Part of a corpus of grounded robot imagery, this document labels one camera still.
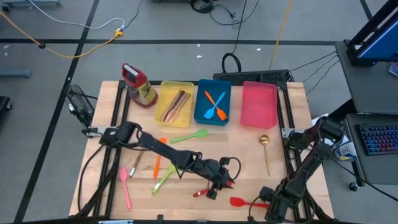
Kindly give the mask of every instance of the blue spatula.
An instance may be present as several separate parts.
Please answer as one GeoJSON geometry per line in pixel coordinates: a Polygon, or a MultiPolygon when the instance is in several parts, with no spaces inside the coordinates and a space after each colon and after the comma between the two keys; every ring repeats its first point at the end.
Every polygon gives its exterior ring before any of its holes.
{"type": "Polygon", "coordinates": [[[225,96],[225,91],[221,94],[221,96],[218,98],[216,104],[214,104],[214,106],[210,109],[208,109],[205,113],[205,118],[206,119],[211,119],[214,116],[214,110],[216,109],[218,103],[220,103],[220,101],[224,98],[225,96]]]}

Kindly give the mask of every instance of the blue plastic bin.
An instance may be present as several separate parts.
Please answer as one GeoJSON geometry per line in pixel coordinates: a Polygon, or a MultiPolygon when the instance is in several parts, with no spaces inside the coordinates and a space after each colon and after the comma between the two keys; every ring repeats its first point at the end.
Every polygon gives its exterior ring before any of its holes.
{"type": "Polygon", "coordinates": [[[199,80],[197,102],[195,104],[195,113],[193,117],[195,118],[195,121],[200,124],[224,126],[229,121],[230,104],[231,104],[231,82],[218,81],[218,80],[199,80]],[[220,120],[220,118],[217,115],[217,110],[215,110],[214,116],[211,119],[206,119],[204,117],[206,111],[213,107],[213,104],[205,95],[205,90],[213,98],[214,102],[217,102],[222,92],[225,91],[225,96],[218,104],[218,108],[226,113],[227,119],[225,119],[224,121],[220,120]]]}

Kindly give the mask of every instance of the computer monitor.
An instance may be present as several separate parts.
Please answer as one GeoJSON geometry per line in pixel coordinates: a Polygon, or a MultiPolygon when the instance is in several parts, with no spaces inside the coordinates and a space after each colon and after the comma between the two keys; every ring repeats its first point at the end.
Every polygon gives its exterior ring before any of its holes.
{"type": "Polygon", "coordinates": [[[398,62],[398,11],[377,28],[398,6],[389,0],[348,42],[347,54],[353,66],[372,66],[377,62],[398,62]]]}

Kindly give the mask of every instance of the green spatula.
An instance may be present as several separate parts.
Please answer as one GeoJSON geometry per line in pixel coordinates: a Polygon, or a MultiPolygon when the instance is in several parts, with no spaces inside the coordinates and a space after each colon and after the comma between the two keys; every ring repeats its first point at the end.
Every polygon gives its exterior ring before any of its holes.
{"type": "Polygon", "coordinates": [[[183,140],[186,140],[186,139],[189,139],[189,138],[194,138],[194,137],[203,138],[203,137],[206,137],[208,135],[209,135],[209,132],[207,131],[207,129],[202,129],[202,130],[197,131],[195,134],[191,134],[191,135],[188,135],[188,136],[182,136],[182,137],[173,139],[173,140],[170,141],[170,143],[176,143],[176,142],[183,141],[183,140]]]}

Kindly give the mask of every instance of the gold spoon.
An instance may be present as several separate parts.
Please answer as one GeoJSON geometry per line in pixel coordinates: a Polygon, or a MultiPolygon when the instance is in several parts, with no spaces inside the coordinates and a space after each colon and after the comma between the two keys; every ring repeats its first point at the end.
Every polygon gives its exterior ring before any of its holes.
{"type": "Polygon", "coordinates": [[[266,155],[266,165],[267,165],[267,171],[268,171],[268,176],[270,177],[270,172],[269,172],[269,163],[268,163],[268,155],[267,155],[267,148],[266,145],[269,143],[269,137],[268,135],[262,135],[260,137],[260,144],[262,144],[264,146],[264,153],[266,155]]]}

